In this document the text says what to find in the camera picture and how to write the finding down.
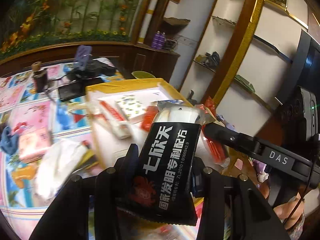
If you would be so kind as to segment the flower bamboo wall mural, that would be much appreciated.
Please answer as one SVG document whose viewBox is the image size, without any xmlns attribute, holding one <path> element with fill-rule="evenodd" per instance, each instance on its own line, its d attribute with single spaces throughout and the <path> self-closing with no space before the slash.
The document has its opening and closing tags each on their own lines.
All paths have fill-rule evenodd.
<svg viewBox="0 0 320 240">
<path fill-rule="evenodd" d="M 142 0 L 13 0 L 1 15 L 1 59 L 69 42 L 129 42 Z"/>
</svg>

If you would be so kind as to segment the purple spray bottles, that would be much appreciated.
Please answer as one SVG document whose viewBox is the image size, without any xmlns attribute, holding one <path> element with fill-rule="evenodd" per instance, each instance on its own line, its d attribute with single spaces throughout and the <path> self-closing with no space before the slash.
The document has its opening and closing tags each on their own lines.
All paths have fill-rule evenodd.
<svg viewBox="0 0 320 240">
<path fill-rule="evenodd" d="M 165 34 L 161 33 L 160 31 L 157 31 L 157 33 L 155 33 L 153 37 L 151 47 L 154 49 L 161 50 L 164 46 L 164 43 L 165 43 Z"/>
</svg>

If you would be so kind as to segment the white red plastic bag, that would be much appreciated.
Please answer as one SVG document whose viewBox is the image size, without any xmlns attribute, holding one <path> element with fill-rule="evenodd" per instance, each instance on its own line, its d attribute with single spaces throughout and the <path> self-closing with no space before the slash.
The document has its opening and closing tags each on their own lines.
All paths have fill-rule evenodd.
<svg viewBox="0 0 320 240">
<path fill-rule="evenodd" d="M 89 114 L 105 130 L 119 140 L 132 137 L 130 126 L 124 116 L 104 100 L 92 100 L 88 104 Z"/>
</svg>

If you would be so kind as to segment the white rolled poster tube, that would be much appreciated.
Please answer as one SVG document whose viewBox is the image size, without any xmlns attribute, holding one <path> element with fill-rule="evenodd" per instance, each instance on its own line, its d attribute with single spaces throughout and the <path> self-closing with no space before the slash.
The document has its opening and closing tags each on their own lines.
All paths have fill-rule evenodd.
<svg viewBox="0 0 320 240">
<path fill-rule="evenodd" d="M 148 27 L 149 27 L 149 24 L 151 22 L 154 10 L 155 10 L 156 5 L 157 5 L 157 2 L 158 2 L 158 0 L 151 0 L 150 1 L 149 7 L 148 7 L 148 9 L 146 11 L 146 15 L 144 17 L 143 24 L 142 24 L 142 27 L 141 27 L 141 30 L 140 30 L 140 33 L 139 33 L 139 37 L 138 37 L 138 41 L 137 41 L 137 43 L 139 43 L 139 44 L 143 44 L 144 43 L 144 39 L 146 37 L 146 33 L 148 31 Z"/>
</svg>

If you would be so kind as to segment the dark ink bottle cork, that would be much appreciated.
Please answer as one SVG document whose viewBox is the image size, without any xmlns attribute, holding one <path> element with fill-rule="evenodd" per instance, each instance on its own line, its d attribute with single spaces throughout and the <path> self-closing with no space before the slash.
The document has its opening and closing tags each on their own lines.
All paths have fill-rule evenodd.
<svg viewBox="0 0 320 240">
<path fill-rule="evenodd" d="M 42 93 L 48 83 L 46 68 L 41 68 L 41 61 L 34 62 L 32 65 L 34 87 L 37 93 Z"/>
</svg>

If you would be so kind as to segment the black sanitary pad packet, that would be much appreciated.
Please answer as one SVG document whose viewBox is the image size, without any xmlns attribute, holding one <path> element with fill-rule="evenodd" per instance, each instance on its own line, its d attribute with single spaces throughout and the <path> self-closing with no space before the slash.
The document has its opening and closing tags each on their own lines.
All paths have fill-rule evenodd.
<svg viewBox="0 0 320 240">
<path fill-rule="evenodd" d="M 122 210 L 158 223 L 196 224 L 190 178 L 204 121 L 200 105 L 158 103 L 135 174 L 120 182 Z"/>
</svg>

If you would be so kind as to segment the purple phone stand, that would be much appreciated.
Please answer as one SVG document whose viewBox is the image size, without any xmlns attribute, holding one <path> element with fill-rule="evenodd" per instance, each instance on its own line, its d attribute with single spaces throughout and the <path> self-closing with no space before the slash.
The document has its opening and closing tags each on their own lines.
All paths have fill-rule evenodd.
<svg viewBox="0 0 320 240">
<path fill-rule="evenodd" d="M 78 70 L 85 70 L 86 65 L 91 56 L 92 47 L 80 45 L 76 50 L 76 54 L 74 57 L 74 67 Z"/>
</svg>

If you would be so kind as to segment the white sock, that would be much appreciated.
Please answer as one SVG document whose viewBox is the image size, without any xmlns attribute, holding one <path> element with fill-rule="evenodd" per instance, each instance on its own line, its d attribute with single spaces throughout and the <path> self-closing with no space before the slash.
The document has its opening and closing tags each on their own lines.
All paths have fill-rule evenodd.
<svg viewBox="0 0 320 240">
<path fill-rule="evenodd" d="M 77 167 L 88 148 L 80 142 L 62 139 L 42 157 L 35 176 L 35 192 L 47 200 L 53 198 Z"/>
</svg>

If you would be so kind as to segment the pink tissue packet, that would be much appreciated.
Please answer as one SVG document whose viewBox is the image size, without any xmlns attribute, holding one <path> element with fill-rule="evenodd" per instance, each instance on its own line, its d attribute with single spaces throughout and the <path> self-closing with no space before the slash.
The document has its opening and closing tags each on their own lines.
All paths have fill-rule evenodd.
<svg viewBox="0 0 320 240">
<path fill-rule="evenodd" d="M 46 128 L 25 133 L 18 140 L 18 157 L 23 163 L 41 159 L 52 145 L 51 135 Z"/>
</svg>

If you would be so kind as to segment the blue towel cloth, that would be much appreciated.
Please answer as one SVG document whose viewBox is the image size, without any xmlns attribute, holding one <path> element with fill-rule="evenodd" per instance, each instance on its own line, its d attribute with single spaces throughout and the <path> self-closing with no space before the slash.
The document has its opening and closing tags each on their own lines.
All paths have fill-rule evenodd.
<svg viewBox="0 0 320 240">
<path fill-rule="evenodd" d="M 6 126 L 1 134 L 1 150 L 9 156 L 14 155 L 18 149 L 18 139 L 19 135 L 12 134 L 11 128 Z"/>
</svg>

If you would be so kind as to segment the yellow cardboard box tray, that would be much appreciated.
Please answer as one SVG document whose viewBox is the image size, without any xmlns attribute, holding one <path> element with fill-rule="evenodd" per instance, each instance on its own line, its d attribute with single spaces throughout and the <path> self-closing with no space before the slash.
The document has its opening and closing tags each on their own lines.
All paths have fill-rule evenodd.
<svg viewBox="0 0 320 240">
<path fill-rule="evenodd" d="M 148 134 L 141 128 L 146 110 L 149 106 L 156 107 L 157 102 L 165 100 L 180 100 L 183 102 L 182 105 L 192 106 L 174 87 L 161 78 L 112 81 L 86 87 L 94 152 L 101 168 L 113 166 L 118 158 L 127 153 L 131 143 L 143 146 Z M 112 133 L 109 121 L 100 122 L 100 118 L 93 116 L 100 108 L 99 101 L 108 103 L 127 120 L 131 137 L 119 139 Z"/>
</svg>

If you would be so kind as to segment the black smartphone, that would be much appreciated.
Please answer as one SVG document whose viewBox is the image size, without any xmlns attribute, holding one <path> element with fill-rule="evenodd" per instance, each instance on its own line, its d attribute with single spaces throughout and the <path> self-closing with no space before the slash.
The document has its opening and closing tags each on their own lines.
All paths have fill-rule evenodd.
<svg viewBox="0 0 320 240">
<path fill-rule="evenodd" d="M 86 87 L 104 83 L 100 77 L 93 79 L 79 80 L 58 88 L 59 99 L 61 102 L 72 100 L 86 94 Z"/>
</svg>

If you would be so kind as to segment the colourful patterned tablecloth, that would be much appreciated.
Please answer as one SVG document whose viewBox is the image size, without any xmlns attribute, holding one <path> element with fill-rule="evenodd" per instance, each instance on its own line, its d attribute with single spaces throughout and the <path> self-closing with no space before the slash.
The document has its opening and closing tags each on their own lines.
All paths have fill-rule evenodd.
<svg viewBox="0 0 320 240">
<path fill-rule="evenodd" d="M 35 182 L 41 158 L 47 148 L 60 140 L 93 145 L 85 97 L 61 102 L 58 87 L 67 84 L 71 61 L 44 66 L 51 81 L 48 92 L 37 93 L 33 72 L 26 68 L 1 77 L 1 128 L 9 138 L 31 144 L 28 156 L 18 147 L 14 153 L 1 150 L 1 212 L 5 222 L 20 239 L 28 239 L 52 201 L 38 195 Z"/>
</svg>

